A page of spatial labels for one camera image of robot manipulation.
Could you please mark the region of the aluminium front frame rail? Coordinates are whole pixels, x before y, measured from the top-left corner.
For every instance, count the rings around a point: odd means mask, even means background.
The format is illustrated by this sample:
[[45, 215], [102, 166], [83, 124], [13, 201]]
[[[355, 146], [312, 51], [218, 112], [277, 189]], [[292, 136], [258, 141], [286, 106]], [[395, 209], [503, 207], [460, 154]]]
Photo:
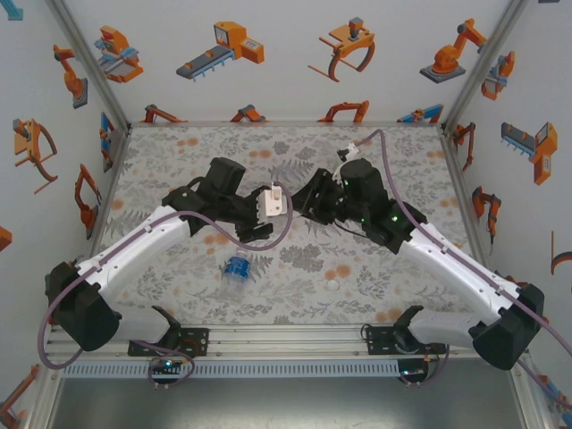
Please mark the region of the aluminium front frame rail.
[[[384, 358], [368, 355], [358, 324], [336, 325], [208, 325], [206, 355], [210, 360]], [[126, 358], [128, 341], [110, 341], [83, 352], [83, 359]], [[46, 355], [63, 362], [78, 350], [60, 327], [48, 335]]]

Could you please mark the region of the aluminium side frame rail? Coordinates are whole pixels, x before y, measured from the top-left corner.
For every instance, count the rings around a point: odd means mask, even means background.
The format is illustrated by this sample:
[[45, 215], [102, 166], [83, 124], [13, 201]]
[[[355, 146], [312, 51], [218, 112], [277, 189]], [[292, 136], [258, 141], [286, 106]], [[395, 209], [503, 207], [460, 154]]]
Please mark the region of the aluminium side frame rail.
[[101, 239], [105, 233], [105, 223], [107, 216], [111, 211], [111, 205], [114, 200], [115, 191], [117, 189], [118, 181], [121, 176], [123, 163], [125, 161], [128, 147], [130, 144], [130, 135], [131, 131], [128, 130], [126, 134], [122, 134], [121, 138], [119, 139], [119, 145], [116, 152], [116, 159], [114, 161], [114, 167], [111, 171], [111, 181], [109, 183], [109, 187], [106, 190], [105, 198], [103, 200], [103, 205], [101, 205], [99, 214], [97, 217], [97, 223], [95, 226], [95, 230], [92, 236], [92, 249], [91, 252], [94, 253], [99, 249], [99, 245], [101, 243]]
[[499, 310], [508, 307], [510, 301], [497, 293], [505, 290], [505, 281], [491, 267], [491, 260], [484, 252], [484, 244], [478, 231], [478, 221], [471, 205], [471, 195], [466, 185], [454, 145], [448, 135], [439, 131], [442, 150], [448, 166], [453, 188], [458, 199], [462, 221], [467, 234], [470, 252], [449, 244], [442, 233], [438, 241], [444, 245], [439, 250], [442, 258], [452, 265], [446, 275], [447, 284], [461, 297], [469, 308], [485, 324], [491, 324], [501, 318]]

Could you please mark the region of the aluminium lower frame leg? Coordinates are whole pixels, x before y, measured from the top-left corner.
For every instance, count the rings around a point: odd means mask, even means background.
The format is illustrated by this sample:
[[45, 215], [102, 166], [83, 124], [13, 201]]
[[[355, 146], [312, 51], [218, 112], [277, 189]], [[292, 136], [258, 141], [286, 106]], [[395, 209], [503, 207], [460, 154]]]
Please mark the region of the aluminium lower frame leg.
[[510, 371], [524, 429], [554, 429], [551, 406], [543, 390], [520, 364]]
[[41, 366], [30, 386], [28, 415], [23, 429], [47, 429], [56, 403], [60, 385], [60, 373]]

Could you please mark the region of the slanted aluminium corner post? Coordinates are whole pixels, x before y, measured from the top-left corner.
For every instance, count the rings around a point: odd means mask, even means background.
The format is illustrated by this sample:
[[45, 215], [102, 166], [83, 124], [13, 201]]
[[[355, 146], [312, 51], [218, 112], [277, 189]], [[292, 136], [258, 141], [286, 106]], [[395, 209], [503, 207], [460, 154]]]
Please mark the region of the slanted aluminium corner post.
[[442, 129], [445, 135], [450, 135], [456, 129], [461, 116], [467, 110], [480, 84], [492, 67], [492, 62], [499, 56], [510, 32], [529, 3], [530, 0], [509, 0], [443, 123]]
[[117, 97], [113, 93], [108, 80], [100, 70], [96, 57], [88, 47], [81, 29], [73, 18], [69, 7], [64, 0], [44, 0], [50, 13], [54, 16], [60, 30], [66, 36], [71, 49], [76, 54], [84, 67], [92, 85], [96, 88], [99, 96], [107, 108], [111, 119], [119, 130], [127, 135], [130, 131], [130, 120], [123, 111]]

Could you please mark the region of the aluminium back frame rail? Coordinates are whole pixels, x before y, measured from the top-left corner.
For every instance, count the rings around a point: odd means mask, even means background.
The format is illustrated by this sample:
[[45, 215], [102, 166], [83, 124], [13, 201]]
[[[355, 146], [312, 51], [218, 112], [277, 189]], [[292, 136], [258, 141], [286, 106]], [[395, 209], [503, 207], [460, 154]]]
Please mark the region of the aluminium back frame rail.
[[437, 128], [440, 129], [444, 124], [440, 122], [384, 122], [384, 121], [365, 121], [365, 122], [317, 122], [317, 121], [266, 121], [266, 122], [219, 122], [219, 121], [203, 121], [203, 122], [134, 122], [131, 129], [183, 129], [183, 128], [200, 128], [200, 127], [233, 127], [233, 128], [268, 128], [268, 127], [354, 127], [359, 128]]

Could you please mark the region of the grey metal sheet panel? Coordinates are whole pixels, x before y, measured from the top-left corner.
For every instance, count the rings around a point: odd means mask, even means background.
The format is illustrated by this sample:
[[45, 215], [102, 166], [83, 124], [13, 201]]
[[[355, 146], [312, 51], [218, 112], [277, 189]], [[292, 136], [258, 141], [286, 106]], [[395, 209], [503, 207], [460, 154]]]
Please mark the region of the grey metal sheet panel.
[[420, 390], [393, 379], [66, 380], [49, 429], [522, 429], [509, 383], [447, 374]]

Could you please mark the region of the floral patterned table cover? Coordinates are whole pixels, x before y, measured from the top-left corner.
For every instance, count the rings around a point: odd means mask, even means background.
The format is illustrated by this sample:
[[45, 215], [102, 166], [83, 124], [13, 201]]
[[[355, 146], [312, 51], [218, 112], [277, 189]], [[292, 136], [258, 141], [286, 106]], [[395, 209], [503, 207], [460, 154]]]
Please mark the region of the floral patterned table cover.
[[[200, 127], [136, 129], [100, 247], [135, 229], [170, 191], [206, 174], [213, 158], [242, 164], [239, 192], [277, 180], [301, 189], [319, 168], [335, 170], [337, 150], [358, 142], [361, 156], [393, 178], [401, 197], [451, 242], [469, 251], [456, 192], [437, 128]], [[383, 162], [389, 161], [389, 167]], [[354, 223], [292, 221], [281, 244], [249, 255], [241, 301], [221, 294], [223, 269], [236, 252], [231, 225], [206, 227], [168, 249], [121, 287], [116, 306], [158, 305], [183, 324], [374, 324], [413, 305], [465, 312], [467, 304], [430, 272], [363, 238]], [[339, 283], [330, 290], [328, 281]]]

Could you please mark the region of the blue label plastic bottle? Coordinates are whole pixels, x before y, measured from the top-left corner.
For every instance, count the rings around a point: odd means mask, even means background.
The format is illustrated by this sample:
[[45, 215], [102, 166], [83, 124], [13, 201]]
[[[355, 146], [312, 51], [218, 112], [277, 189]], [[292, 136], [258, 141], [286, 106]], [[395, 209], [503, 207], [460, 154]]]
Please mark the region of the blue label plastic bottle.
[[230, 257], [223, 269], [223, 286], [221, 294], [227, 299], [241, 301], [250, 279], [251, 263], [248, 253], [238, 250]]

